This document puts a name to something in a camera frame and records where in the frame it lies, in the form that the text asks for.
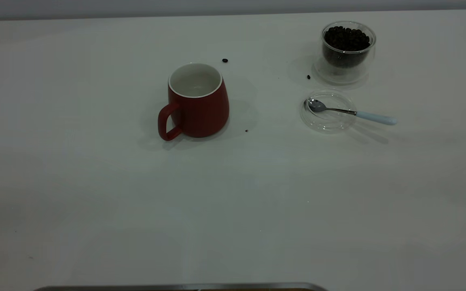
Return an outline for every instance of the coffee bean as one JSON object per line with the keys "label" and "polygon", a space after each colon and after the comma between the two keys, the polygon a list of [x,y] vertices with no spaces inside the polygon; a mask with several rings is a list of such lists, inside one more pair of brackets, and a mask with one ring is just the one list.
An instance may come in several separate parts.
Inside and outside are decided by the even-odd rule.
{"label": "coffee bean", "polygon": [[[370,46],[370,37],[361,30],[353,30],[342,26],[332,28],[325,32],[323,39],[326,44],[333,48],[342,51],[362,51]],[[323,55],[335,67],[352,68],[364,61],[368,52],[350,55],[332,50],[324,45]]]}

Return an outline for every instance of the mug rim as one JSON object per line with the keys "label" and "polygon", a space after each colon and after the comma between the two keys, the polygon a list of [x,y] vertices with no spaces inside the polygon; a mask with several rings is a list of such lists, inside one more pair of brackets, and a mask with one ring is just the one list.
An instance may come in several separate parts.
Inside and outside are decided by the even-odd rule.
{"label": "mug rim", "polygon": [[[205,66],[207,66],[207,67],[212,68],[213,70],[215,70],[215,72],[217,72],[218,75],[219,75],[219,77],[220,77],[220,81],[218,82],[217,87],[216,87],[213,91],[211,91],[211,92],[209,92],[209,93],[207,93],[207,94],[204,94],[204,95],[200,95],[200,96],[186,96],[186,95],[183,95],[183,94],[177,92],[174,88],[172,88],[172,84],[171,84],[170,80],[172,79],[172,76],[174,75],[174,73],[177,72],[180,68],[183,68],[183,67],[189,66],[189,65],[205,65]],[[222,85],[222,74],[220,73],[219,70],[217,70],[214,66],[211,66],[211,65],[208,65],[208,64],[205,64],[205,63],[196,63],[196,62],[193,62],[193,61],[190,62],[190,63],[186,63],[186,64],[184,64],[184,65],[179,66],[179,67],[176,68],[176,69],[172,72],[172,74],[170,74],[170,76],[168,77],[168,88],[170,88],[170,90],[171,90],[172,92],[174,92],[175,94],[177,94],[177,95],[179,95],[179,96],[181,96],[181,97],[189,98],[189,99],[199,99],[199,98],[208,97],[208,96],[210,96],[211,94],[215,93],[215,92],[221,87],[221,85]]]}

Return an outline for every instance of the mug handle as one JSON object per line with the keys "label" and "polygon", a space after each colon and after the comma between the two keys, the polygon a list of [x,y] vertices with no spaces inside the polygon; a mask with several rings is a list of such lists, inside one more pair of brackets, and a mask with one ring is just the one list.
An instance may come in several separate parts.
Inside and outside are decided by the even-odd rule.
{"label": "mug handle", "polygon": [[172,114],[177,109],[179,109],[179,104],[170,103],[163,107],[157,116],[157,131],[159,132],[159,136],[161,136],[161,138],[166,141],[173,140],[176,138],[176,136],[183,132],[180,127],[176,126],[167,133],[168,116],[170,116],[170,114]]}

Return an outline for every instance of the clear glass dish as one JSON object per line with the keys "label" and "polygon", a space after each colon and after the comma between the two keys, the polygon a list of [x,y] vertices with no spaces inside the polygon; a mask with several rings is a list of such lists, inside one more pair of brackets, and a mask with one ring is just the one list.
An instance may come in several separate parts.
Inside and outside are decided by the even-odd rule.
{"label": "clear glass dish", "polygon": [[[325,41],[326,32],[336,26],[361,30],[368,36],[370,46],[360,51],[343,51]],[[323,79],[336,84],[350,84],[359,81],[366,74],[375,57],[375,33],[366,25],[353,21],[337,21],[323,28],[320,37],[319,55],[314,68]]]}
{"label": "clear glass dish", "polygon": [[303,122],[308,127],[321,133],[337,133],[350,127],[356,117],[351,114],[344,114],[342,112],[325,110],[319,113],[310,110],[307,101],[309,98],[314,98],[323,102],[326,107],[339,108],[346,110],[357,111],[352,101],[343,96],[343,94],[334,89],[322,89],[314,91],[307,96],[300,106],[300,116]]}

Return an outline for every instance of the white spoon handle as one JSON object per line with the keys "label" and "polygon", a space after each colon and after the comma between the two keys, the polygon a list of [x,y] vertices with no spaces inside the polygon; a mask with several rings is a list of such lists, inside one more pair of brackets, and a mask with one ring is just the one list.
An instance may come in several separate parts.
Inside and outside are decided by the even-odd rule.
{"label": "white spoon handle", "polygon": [[378,115],[378,114],[369,114],[368,112],[364,112],[364,111],[357,111],[355,116],[357,116],[359,118],[364,118],[364,119],[367,119],[367,120],[371,120],[371,121],[374,121],[374,122],[387,124],[387,125],[395,125],[396,124],[396,118],[383,116],[383,115]]}

